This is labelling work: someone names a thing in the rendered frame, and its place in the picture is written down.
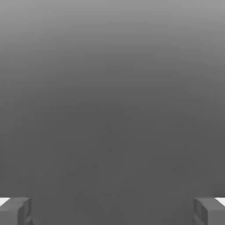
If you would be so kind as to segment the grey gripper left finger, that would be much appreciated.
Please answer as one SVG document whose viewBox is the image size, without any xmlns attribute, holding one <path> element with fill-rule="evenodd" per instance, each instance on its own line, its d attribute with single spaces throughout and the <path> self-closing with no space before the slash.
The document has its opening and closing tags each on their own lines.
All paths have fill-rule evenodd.
<svg viewBox="0 0 225 225">
<path fill-rule="evenodd" d="M 32 199 L 0 197 L 0 225 L 33 225 Z"/>
</svg>

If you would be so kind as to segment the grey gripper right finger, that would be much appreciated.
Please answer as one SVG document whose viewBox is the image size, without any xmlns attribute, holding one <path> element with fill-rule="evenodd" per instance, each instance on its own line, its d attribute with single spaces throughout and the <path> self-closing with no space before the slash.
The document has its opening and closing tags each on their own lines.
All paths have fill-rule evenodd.
<svg viewBox="0 0 225 225">
<path fill-rule="evenodd" d="M 225 197 L 194 198 L 193 225 L 225 225 Z"/>
</svg>

